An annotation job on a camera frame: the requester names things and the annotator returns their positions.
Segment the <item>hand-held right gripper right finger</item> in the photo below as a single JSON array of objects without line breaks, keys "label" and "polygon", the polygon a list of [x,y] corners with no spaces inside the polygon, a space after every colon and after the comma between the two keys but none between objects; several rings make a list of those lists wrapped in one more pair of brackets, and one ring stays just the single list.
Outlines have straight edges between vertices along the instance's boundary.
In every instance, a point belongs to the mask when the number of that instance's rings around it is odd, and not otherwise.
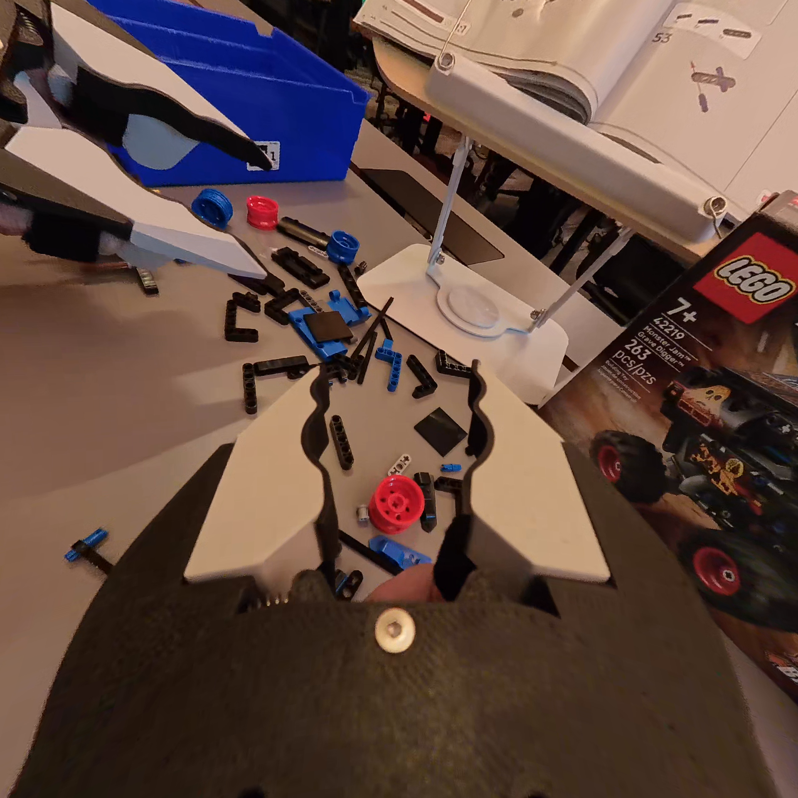
[{"label": "hand-held right gripper right finger", "polygon": [[436,589],[453,601],[476,571],[516,602],[547,578],[609,584],[562,438],[478,360],[468,387],[473,463],[434,564]]}]

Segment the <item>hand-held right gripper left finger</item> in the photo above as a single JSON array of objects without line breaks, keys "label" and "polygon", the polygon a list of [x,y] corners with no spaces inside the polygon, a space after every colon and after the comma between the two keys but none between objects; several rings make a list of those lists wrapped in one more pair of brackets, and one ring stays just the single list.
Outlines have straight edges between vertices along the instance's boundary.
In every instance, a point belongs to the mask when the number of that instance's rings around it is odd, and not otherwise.
[{"label": "hand-held right gripper left finger", "polygon": [[250,576],[291,586],[319,570],[334,585],[341,544],[330,475],[325,367],[311,369],[238,435],[185,566],[204,583]]}]

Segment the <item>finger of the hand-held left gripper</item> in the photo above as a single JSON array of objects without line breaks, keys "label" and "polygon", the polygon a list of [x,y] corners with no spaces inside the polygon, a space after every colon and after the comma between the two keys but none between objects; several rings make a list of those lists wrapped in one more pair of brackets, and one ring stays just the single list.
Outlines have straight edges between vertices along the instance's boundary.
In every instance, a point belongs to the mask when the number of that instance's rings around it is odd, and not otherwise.
[{"label": "finger of the hand-held left gripper", "polygon": [[198,144],[270,170],[264,151],[178,74],[88,2],[49,2],[54,61],[83,99],[121,117],[108,142],[137,163],[168,170]]},{"label": "finger of the hand-held left gripper", "polygon": [[68,129],[19,128],[5,149],[132,223],[130,243],[167,259],[228,274],[264,278],[258,258],[232,234],[216,230],[184,205],[135,182],[110,154]]}]

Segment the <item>grey desk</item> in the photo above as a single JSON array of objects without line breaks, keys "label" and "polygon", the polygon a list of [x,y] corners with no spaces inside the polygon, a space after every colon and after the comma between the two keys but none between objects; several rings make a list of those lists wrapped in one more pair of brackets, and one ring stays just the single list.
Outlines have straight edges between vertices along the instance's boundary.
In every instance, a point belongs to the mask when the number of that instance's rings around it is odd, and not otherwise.
[{"label": "grey desk", "polygon": [[[423,238],[365,184],[344,181],[220,186],[235,208],[232,228],[266,260],[280,235],[246,224],[246,197],[277,200],[282,214],[324,232],[344,230],[375,266]],[[480,274],[532,305],[564,282],[462,200],[459,217],[504,257]],[[101,547],[116,561],[205,460],[254,417],[243,408],[244,362],[306,351],[294,331],[255,317],[259,343],[226,342],[224,306],[237,286],[202,266],[172,264],[147,297],[121,270],[91,271],[39,259],[2,237],[2,796],[25,763],[58,667],[103,575],[64,554],[103,527]],[[468,429],[468,384],[443,377],[432,397],[411,397],[412,374],[395,394],[385,364],[372,361],[365,384],[335,384],[331,411],[354,444],[351,473],[332,447],[323,462],[343,529],[365,543],[355,508],[369,498],[369,474],[408,453],[415,470],[465,464],[464,443],[441,458],[414,431],[441,407]],[[766,762],[782,796],[796,796],[796,706],[728,638]]]}]

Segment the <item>black angular brick cluster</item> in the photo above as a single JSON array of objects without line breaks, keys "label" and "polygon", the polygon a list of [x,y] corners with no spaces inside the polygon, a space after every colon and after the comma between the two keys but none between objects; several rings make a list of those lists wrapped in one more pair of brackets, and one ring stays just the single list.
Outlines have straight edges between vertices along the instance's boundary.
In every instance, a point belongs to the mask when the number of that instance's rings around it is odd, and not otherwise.
[{"label": "black angular brick cluster", "polygon": [[421,489],[424,496],[424,509],[421,514],[421,529],[431,533],[437,525],[436,492],[447,493],[454,497],[454,515],[462,513],[462,485],[463,480],[441,475],[433,479],[430,473],[414,473],[414,482]]}]

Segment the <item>long black axle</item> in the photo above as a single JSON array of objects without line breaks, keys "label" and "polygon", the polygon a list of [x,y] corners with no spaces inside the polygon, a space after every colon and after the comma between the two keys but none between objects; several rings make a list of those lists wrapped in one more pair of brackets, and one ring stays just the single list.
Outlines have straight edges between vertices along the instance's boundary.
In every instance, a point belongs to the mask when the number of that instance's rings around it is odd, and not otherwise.
[{"label": "long black axle", "polygon": [[390,574],[391,576],[397,576],[398,574],[402,573],[402,568],[390,557],[381,552],[374,552],[368,546],[344,531],[338,531],[338,539],[343,546],[363,557],[364,559],[367,559],[385,573]]}]

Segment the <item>black flat panel tile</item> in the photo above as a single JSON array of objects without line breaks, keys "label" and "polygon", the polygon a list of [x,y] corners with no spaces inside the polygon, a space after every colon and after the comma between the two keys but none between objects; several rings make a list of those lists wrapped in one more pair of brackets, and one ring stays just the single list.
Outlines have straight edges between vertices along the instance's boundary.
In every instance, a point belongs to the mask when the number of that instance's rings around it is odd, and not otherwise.
[{"label": "black flat panel tile", "polygon": [[468,434],[441,407],[414,424],[414,430],[441,456],[449,454]]}]

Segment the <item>long black beam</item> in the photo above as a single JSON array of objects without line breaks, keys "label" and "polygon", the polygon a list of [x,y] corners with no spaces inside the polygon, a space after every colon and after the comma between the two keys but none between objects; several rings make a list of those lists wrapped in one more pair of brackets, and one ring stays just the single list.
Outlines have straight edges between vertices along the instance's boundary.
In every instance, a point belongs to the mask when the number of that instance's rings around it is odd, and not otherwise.
[{"label": "long black beam", "polygon": [[244,286],[248,291],[254,292],[255,294],[261,296],[269,295],[273,298],[277,298],[286,292],[286,285],[284,281],[269,272],[267,272],[262,278],[238,274],[227,274],[227,276],[241,286]]}]

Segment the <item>blue curved brick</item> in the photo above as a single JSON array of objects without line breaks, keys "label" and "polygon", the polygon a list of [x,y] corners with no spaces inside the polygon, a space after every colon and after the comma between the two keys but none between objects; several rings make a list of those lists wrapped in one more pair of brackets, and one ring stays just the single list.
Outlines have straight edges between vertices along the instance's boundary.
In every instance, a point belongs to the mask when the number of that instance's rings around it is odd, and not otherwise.
[{"label": "blue curved brick", "polygon": [[372,552],[383,554],[403,571],[421,564],[433,564],[433,560],[429,556],[386,535],[377,535],[370,539],[369,549]]}]

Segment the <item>black cylindrical toy piece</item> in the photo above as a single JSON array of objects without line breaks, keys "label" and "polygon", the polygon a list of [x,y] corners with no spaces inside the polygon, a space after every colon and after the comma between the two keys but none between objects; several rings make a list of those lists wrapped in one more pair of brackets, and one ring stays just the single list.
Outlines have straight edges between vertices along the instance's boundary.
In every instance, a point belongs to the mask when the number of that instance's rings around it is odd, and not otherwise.
[{"label": "black cylindrical toy piece", "polygon": [[319,250],[326,251],[329,243],[330,236],[324,232],[320,232],[313,227],[310,227],[297,219],[284,216],[278,222],[276,229],[282,234],[301,241],[310,246],[315,246]]}]

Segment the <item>blue plastic bin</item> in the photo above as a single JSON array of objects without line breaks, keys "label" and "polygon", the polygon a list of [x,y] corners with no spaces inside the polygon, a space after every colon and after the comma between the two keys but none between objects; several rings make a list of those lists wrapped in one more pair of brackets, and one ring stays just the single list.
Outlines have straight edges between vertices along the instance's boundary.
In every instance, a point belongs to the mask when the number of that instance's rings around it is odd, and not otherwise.
[{"label": "blue plastic bin", "polygon": [[147,187],[344,180],[367,92],[278,29],[183,2],[92,4],[133,35],[261,147],[265,172],[198,144],[162,171],[112,152]]}]

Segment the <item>toy truck set box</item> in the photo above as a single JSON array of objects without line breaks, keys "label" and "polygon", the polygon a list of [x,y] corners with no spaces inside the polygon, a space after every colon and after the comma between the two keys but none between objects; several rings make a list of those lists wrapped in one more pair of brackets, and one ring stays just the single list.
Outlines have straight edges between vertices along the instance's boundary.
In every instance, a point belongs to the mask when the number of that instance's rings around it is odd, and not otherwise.
[{"label": "toy truck set box", "polygon": [[773,194],[541,410],[797,697],[797,197]]}]

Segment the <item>blue and black brick assembly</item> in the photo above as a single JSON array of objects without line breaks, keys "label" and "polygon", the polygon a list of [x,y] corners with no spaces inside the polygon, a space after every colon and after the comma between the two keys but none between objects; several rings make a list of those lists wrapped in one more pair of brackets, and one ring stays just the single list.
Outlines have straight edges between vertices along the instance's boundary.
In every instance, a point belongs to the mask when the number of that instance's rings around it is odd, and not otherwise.
[{"label": "blue and black brick assembly", "polygon": [[340,291],[330,291],[322,307],[307,291],[298,293],[303,308],[287,314],[290,325],[323,362],[347,353],[353,327],[371,318],[366,305],[356,306]]}]

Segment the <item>blue angled beam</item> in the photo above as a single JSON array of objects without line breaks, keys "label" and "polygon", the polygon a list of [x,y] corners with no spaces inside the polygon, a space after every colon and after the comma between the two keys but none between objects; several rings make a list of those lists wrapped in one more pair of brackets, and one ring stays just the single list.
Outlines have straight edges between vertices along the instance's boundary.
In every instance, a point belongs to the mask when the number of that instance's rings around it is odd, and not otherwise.
[{"label": "blue angled beam", "polygon": [[377,347],[374,357],[389,365],[389,375],[387,381],[387,390],[390,393],[395,393],[401,378],[401,368],[403,364],[403,356],[401,353],[394,350],[394,342],[390,338],[386,338],[382,345]]}]

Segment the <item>thin black axle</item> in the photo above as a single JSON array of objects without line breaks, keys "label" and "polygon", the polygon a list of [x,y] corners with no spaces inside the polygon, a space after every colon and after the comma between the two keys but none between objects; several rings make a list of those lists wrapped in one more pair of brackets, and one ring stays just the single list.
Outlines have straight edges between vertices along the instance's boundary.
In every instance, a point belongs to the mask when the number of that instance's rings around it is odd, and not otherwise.
[{"label": "thin black axle", "polygon": [[376,315],[373,323],[370,325],[369,329],[367,329],[367,331],[365,332],[362,340],[358,343],[354,352],[350,354],[348,378],[351,381],[355,381],[359,377],[363,364],[362,350],[374,338],[374,335],[377,332],[377,327],[380,324],[382,324],[384,316],[386,315],[388,308],[390,308],[393,302],[394,302],[394,297],[390,297],[388,301],[385,303],[385,305],[382,307],[382,309],[379,311],[379,313]]}]

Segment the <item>black straight beam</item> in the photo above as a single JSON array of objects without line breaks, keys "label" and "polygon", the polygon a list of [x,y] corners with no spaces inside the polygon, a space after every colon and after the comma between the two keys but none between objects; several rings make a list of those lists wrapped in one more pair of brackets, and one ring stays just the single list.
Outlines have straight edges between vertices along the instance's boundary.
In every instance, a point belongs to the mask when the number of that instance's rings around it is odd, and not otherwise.
[{"label": "black straight beam", "polygon": [[368,304],[357,285],[357,280],[350,267],[346,264],[338,264],[337,271],[353,305],[358,309],[367,307]]}]

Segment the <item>white book stand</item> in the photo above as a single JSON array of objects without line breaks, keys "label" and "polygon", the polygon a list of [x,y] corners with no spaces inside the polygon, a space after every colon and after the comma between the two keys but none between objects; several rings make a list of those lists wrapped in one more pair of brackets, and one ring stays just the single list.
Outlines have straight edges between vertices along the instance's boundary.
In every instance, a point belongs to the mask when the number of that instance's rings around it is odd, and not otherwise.
[{"label": "white book stand", "polygon": [[[461,131],[453,172],[432,243],[415,244],[359,278],[365,298],[464,364],[483,362],[520,399],[539,404],[554,392],[569,339],[554,321],[565,305],[631,235],[684,249],[720,231],[725,196],[521,93],[445,42],[424,85],[434,116]],[[488,143],[534,175],[618,222],[618,242],[545,308],[534,309],[450,255],[445,228],[471,139]]]}]

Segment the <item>open instruction booklet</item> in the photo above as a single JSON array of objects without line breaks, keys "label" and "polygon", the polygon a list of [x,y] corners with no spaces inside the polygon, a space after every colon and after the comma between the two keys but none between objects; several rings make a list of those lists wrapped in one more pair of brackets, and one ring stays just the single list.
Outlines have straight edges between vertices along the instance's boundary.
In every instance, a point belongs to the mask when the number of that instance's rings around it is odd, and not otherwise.
[{"label": "open instruction booklet", "polygon": [[739,221],[796,191],[796,1],[368,1],[354,22],[491,69],[698,178]]}]

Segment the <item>black rectangular frame brick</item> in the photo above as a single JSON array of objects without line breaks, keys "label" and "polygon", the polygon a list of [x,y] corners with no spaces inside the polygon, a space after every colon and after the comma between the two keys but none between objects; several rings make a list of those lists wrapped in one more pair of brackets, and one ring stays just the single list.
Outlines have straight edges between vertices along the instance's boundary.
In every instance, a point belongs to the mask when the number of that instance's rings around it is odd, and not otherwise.
[{"label": "black rectangular frame brick", "polygon": [[311,289],[321,288],[330,282],[330,276],[319,266],[288,246],[273,250],[271,260]]}]

